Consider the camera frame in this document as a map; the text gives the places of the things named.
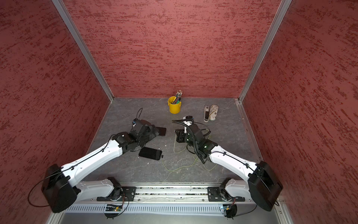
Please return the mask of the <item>beige black stapler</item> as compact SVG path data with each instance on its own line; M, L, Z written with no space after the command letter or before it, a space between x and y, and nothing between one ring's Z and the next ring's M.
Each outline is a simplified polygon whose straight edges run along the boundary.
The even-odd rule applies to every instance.
M209 106L205 105L204 107L204 122L208 122L209 121Z

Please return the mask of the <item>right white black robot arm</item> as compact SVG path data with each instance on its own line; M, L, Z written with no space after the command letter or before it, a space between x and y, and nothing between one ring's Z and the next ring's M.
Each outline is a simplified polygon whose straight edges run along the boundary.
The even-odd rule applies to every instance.
M226 194L230 197L250 198L266 211L273 209L283 185L268 163L248 161L228 152L219 144L206 139L195 122L173 120L172 123L184 126L184 141L194 149L203 164L209 160L245 181L246 186L236 185L234 179L223 182Z

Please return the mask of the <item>corner aluminium post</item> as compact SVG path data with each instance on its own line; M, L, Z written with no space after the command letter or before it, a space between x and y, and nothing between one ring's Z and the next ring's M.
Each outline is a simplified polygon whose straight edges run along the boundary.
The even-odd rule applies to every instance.
M277 10L277 13L276 15L274 16L274 19L269 27L269 30L267 32L267 35L263 41L263 44L260 48L260 51L258 53L258 56L255 60L255 63L253 64L253 67L251 69L251 72L248 76L248 79L244 85L244 88L242 90L242 92L240 93L240 96L238 98L238 102L240 104L243 103L244 101L244 98L245 96L247 95L248 91L249 91L249 88L252 84L252 82L254 81L254 78L271 46L271 43L272 41L274 40L274 37L289 9L289 6L290 4L292 3L292 0L282 0L279 7L278 7L278 10Z
M83 56L85 57L88 65L90 66L91 70L93 71L94 75L96 76L97 80L99 81L102 89L106 93L108 99L112 103L114 100L114 95L110 90L105 78L103 77L95 59L93 58L89 48L87 47L84 39L82 38L79 30L77 29L74 21L71 18L69 11L67 10L63 1L60 0L52 0L56 10L58 11L59 15L61 16L62 20L64 21L66 27L68 28L69 32L71 33L72 37L74 38L76 44L78 45L79 49L81 50Z

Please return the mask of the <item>right electronics board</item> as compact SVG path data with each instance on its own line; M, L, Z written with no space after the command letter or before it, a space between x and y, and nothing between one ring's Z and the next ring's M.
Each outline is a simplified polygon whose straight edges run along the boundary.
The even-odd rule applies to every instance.
M237 214L237 205L223 205L221 207L222 214L226 218L234 218Z

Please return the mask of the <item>left corner aluminium post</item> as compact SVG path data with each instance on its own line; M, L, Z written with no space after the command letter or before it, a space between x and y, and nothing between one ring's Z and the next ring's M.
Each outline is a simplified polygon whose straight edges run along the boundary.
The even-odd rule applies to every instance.
M112 103L114 100L114 95L110 90L105 78L103 77L95 59L93 58L89 48L87 47L84 39L82 38L79 30L77 29L74 21L71 18L69 11L67 10L63 1L60 0L52 0L56 10L58 11L59 15L61 16L62 20L64 21L66 27L68 28L69 32L71 33L72 37L74 38L76 44L78 45L79 49L81 50L83 56L85 57L88 65L90 66L91 70L93 71L94 75L96 76L97 80L99 81L102 89L106 93L108 99Z

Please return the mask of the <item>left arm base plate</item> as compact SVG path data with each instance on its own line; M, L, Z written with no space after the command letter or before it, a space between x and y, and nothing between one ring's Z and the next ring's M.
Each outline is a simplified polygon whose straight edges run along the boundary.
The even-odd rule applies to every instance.
M116 187L112 193L110 193L107 197L97 197L97 201L99 202L122 202L126 199L130 202L134 200L134 196L136 193L136 187Z

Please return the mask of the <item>black smartphone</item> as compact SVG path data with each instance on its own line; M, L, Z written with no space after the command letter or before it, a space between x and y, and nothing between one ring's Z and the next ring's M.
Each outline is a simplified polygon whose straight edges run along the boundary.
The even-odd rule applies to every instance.
M139 152L139 157L159 161L162 157L162 150L143 147Z
M165 127L156 127L158 136L166 136L167 129Z

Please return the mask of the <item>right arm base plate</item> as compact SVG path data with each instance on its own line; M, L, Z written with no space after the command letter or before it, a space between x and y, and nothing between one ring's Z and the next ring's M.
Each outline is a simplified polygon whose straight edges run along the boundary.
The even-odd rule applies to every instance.
M230 196L226 190L220 187L208 187L207 190L210 202L245 202L244 197Z

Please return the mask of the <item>left electronics board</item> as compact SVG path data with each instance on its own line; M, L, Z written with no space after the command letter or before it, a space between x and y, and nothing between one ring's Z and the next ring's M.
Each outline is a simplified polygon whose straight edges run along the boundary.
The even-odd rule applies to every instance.
M105 212L113 212L113 213L118 213L121 212L123 209L122 205L115 205L115 204L107 204L105 207Z

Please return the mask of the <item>right corner aluminium post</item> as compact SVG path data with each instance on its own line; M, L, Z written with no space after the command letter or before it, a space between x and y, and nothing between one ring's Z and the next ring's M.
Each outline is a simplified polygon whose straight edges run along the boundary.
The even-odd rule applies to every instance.
M242 90L242 92L240 93L240 96L238 98L238 102L240 104L243 103L244 101L244 98L245 96L247 95L248 91L249 91L249 88L252 84L252 82L254 81L254 78L271 46L271 43L272 41L274 40L274 37L289 9L289 6L290 4L292 3L292 0L282 0L279 7L278 7L278 10L277 10L277 13L276 15L274 16L274 19L269 27L269 30L267 32L267 35L263 41L263 44L260 48L260 51L258 53L258 56L255 60L255 63L253 64L253 67L251 69L251 72L248 76L248 79L244 85L244 88Z

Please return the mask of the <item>electronics board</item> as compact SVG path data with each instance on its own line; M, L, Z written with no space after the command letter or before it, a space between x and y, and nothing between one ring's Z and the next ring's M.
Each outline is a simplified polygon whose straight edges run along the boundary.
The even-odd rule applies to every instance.
M115 204L107 204L105 207L105 212L113 212L113 213L118 213L121 212L123 209L122 205L115 205Z
M226 218L234 218L237 214L237 205L223 205L221 207L222 214Z

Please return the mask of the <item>pens and pencils bunch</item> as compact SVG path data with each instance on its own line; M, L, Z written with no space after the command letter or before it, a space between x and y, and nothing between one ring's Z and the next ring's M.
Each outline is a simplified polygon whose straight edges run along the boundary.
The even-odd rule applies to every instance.
M177 104L177 102L180 100L181 98L181 95L182 95L182 91L179 90L177 93L176 93L176 96L175 96L175 100L172 102L172 104Z

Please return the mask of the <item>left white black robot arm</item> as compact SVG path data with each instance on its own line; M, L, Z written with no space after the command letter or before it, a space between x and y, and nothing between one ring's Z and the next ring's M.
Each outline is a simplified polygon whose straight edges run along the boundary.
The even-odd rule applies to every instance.
M126 195L121 184L108 177L100 181L85 182L83 179L107 162L144 147L157 136L166 135L166 128L157 127L143 119L134 119L129 132L110 136L107 143L93 152L63 166L50 166L41 190L53 213L60 213L72 204L93 198L124 202Z

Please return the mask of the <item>aluminium mounting rail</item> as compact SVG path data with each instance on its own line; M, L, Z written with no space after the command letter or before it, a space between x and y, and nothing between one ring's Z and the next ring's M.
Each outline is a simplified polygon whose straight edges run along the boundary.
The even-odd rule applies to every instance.
M244 197L245 202L259 202L251 195L253 190L249 190L249 186L244 181L229 181L228 189L225 189L230 196ZM134 202L209 202L208 187L220 187L224 189L222 184L130 184L118 185L110 187L110 181L99 182L81 182L75 187L77 198L75 202L80 201L97 201L97 197L107 197L112 191L118 187L136 187Z

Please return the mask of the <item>yellow bucket pen holder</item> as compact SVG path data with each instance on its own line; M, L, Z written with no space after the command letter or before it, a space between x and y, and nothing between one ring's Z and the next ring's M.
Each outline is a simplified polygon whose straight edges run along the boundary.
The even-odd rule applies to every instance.
M174 101L176 100L175 96L172 96L168 99L168 107L169 107L169 112L172 114L178 114L181 110L181 102L179 101L178 103L174 103Z

